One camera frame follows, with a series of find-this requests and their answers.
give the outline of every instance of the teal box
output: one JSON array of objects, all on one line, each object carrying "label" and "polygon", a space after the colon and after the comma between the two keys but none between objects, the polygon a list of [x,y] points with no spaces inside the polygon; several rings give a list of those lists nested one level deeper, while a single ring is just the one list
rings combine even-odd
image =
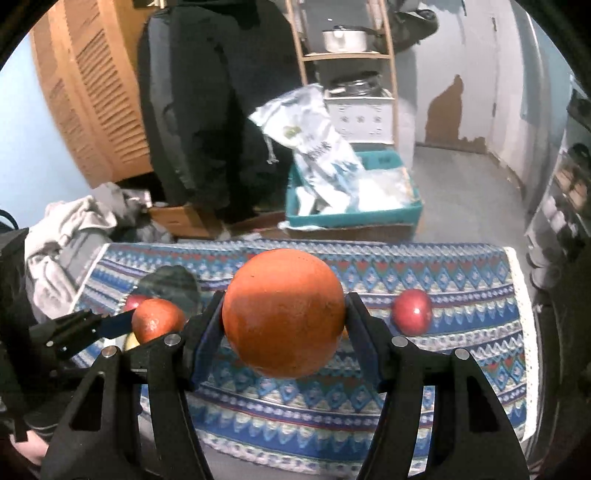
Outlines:
[{"label": "teal box", "polygon": [[[357,155],[361,158],[366,170],[389,170],[403,166],[400,156],[394,150],[357,152]],[[324,228],[344,228],[362,225],[403,224],[414,225],[416,227],[423,211],[423,202],[420,200],[417,187],[413,183],[414,193],[418,200],[405,208],[382,210],[380,212],[299,216],[297,212],[300,204],[296,196],[296,187],[300,187],[301,185],[301,177],[296,166],[293,165],[285,200],[285,217],[289,220],[291,226],[316,225]]]}]

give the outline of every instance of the brown stain on door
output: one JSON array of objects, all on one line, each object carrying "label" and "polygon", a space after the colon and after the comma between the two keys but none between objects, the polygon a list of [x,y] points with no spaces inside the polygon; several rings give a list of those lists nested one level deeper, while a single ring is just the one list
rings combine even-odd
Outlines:
[{"label": "brown stain on door", "polygon": [[460,139],[463,92],[464,81],[461,76],[456,75],[453,83],[433,99],[427,111],[425,145],[475,153],[487,152],[484,137]]}]

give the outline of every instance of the white basket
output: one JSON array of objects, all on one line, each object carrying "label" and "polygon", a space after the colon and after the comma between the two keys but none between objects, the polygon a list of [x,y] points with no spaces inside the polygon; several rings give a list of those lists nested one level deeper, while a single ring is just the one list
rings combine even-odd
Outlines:
[{"label": "white basket", "polygon": [[324,91],[324,101],[336,131],[349,143],[394,145],[392,94],[383,97],[333,97]]}]

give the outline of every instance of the cooking pot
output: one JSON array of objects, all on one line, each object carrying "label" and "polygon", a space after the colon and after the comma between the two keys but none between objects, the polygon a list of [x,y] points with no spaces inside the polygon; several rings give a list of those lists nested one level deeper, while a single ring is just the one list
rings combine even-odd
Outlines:
[{"label": "cooking pot", "polygon": [[360,53],[368,49],[368,35],[377,35],[366,27],[344,27],[336,25],[322,32],[324,47],[331,53]]},{"label": "cooking pot", "polygon": [[382,76],[379,72],[366,70],[335,78],[330,82],[329,93],[344,97],[381,97]]}]

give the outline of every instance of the silver pin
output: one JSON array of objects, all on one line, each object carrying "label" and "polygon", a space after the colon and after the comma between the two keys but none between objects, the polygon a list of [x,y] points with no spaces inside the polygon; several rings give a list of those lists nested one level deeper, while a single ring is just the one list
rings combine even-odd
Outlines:
[{"label": "silver pin", "polygon": [[392,337],[392,344],[394,346],[400,347],[400,348],[404,348],[408,345],[408,340],[406,337],[403,337],[401,335],[398,335],[396,337]]},{"label": "silver pin", "polygon": [[164,339],[164,343],[168,346],[175,346],[181,341],[181,336],[178,333],[171,333]]},{"label": "silver pin", "polygon": [[465,348],[459,348],[456,350],[456,357],[460,360],[468,360],[470,358],[470,352]]},{"label": "silver pin", "polygon": [[104,356],[105,358],[110,358],[116,353],[117,353],[117,347],[115,345],[106,346],[105,348],[103,348],[100,351],[100,354],[102,356]]}]

